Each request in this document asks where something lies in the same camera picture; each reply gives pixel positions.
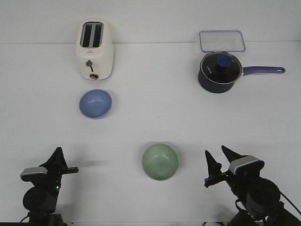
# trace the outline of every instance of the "saucepan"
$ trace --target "saucepan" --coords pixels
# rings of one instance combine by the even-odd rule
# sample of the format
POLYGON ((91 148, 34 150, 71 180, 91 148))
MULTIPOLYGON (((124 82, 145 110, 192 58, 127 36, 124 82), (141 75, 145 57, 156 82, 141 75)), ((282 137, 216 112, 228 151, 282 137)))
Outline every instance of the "saucepan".
POLYGON ((212 93, 224 93, 232 88, 242 76, 252 73, 284 73, 283 67, 251 66, 242 67, 239 60, 227 52, 207 54, 200 63, 198 81, 212 93))

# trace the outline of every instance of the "white tabletop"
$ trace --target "white tabletop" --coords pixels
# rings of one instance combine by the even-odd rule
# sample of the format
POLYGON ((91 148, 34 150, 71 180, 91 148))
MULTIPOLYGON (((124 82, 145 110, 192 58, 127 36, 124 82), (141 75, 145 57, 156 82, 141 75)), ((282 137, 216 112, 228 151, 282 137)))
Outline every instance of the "white tabletop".
MULTIPOLYGON (((1 221, 19 221, 32 187, 19 175, 61 146, 69 167, 57 211, 66 222, 228 221, 237 212, 225 182, 205 188, 207 149, 229 167, 225 145, 265 161, 261 176, 301 206, 301 42, 247 42, 243 66, 283 66, 285 74, 242 77, 223 94, 197 80, 197 43, 114 44, 111 76, 84 79, 74 44, 0 45, 1 221), (91 120, 79 99, 91 89, 112 96, 112 109, 91 120), (179 169, 167 181, 143 171, 144 150, 173 147, 179 169)), ((285 202, 294 215, 296 213, 285 202)))

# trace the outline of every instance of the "white wall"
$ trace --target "white wall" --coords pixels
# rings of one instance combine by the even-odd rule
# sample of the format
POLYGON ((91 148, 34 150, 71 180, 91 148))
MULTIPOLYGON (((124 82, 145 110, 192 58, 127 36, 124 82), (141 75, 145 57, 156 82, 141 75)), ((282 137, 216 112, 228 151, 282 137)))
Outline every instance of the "white wall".
POLYGON ((2 0, 0 43, 74 43, 84 19, 111 24, 114 42, 194 42, 200 30, 246 41, 301 40, 300 0, 2 0))

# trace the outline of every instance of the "white toaster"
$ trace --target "white toaster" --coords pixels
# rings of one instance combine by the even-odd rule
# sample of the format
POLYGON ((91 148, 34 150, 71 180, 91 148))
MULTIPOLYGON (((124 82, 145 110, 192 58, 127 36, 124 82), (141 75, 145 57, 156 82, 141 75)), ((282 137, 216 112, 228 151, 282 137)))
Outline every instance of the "white toaster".
POLYGON ((101 19, 84 21, 76 40, 76 56, 86 79, 109 77, 113 64, 113 44, 109 25, 101 19))

